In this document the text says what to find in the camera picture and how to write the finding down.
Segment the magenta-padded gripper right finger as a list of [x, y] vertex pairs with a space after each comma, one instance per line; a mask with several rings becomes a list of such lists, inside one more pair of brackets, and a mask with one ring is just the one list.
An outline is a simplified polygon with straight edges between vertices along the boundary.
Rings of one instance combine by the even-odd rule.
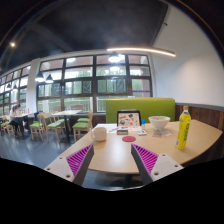
[[131, 154], [135, 160], [144, 185], [150, 184], [182, 169], [182, 166], [167, 154], [156, 154], [136, 144], [131, 145]]

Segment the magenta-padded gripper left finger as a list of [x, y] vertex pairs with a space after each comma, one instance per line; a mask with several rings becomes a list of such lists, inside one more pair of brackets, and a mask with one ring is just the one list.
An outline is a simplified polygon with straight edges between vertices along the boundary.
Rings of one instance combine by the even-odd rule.
[[94, 148], [90, 144], [67, 157], [57, 157], [45, 170], [81, 186], [93, 155]]

